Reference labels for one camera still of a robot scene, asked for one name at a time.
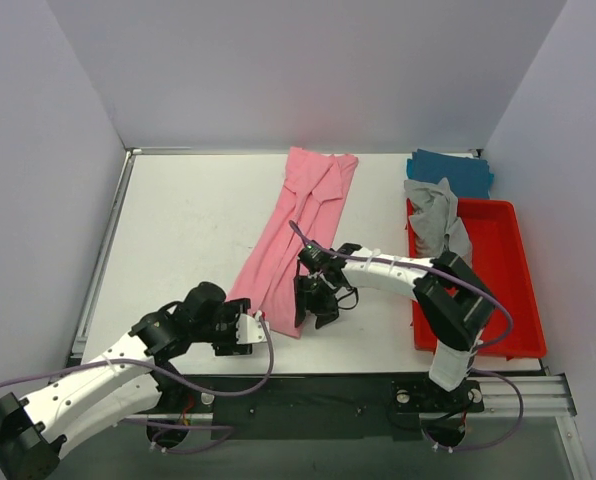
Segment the pink t shirt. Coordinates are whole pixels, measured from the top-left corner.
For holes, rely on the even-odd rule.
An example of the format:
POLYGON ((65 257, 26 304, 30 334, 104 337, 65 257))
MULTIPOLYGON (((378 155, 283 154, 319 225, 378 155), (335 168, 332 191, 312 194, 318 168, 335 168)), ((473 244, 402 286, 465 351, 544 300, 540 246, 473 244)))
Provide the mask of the pink t shirt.
POLYGON ((276 206, 241 268, 228 298, 248 298, 266 315, 271 329, 298 338, 294 277, 301 234, 329 248, 346 204, 359 159, 351 154, 324 155, 292 147, 276 206))

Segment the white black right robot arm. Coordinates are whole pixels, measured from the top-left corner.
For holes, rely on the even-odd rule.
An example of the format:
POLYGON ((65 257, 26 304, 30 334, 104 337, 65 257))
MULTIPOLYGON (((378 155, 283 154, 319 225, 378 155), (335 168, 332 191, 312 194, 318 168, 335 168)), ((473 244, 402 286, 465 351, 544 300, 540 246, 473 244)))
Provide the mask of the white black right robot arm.
POLYGON ((337 250, 306 245, 294 277, 295 325, 315 318, 321 329, 336 321, 343 299, 359 300, 361 289, 406 297, 419 306, 436 336, 436 349, 424 396, 436 409, 460 397, 460 386, 473 364, 482 333, 493 314, 493 294, 455 253, 412 259, 383 254, 358 244, 337 250))

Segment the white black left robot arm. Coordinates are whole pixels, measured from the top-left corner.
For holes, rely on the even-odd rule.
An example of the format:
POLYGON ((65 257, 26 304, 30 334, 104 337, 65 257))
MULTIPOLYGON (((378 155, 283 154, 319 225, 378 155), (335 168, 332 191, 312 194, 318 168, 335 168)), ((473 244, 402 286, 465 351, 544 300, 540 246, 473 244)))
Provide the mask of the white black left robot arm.
POLYGON ((182 301, 144 315, 93 360, 46 375, 48 385, 0 398, 0 470, 8 479, 45 479, 75 447, 132 415, 177 409, 185 380, 171 361, 194 344, 215 355, 249 355, 270 342, 263 312, 202 282, 182 301))

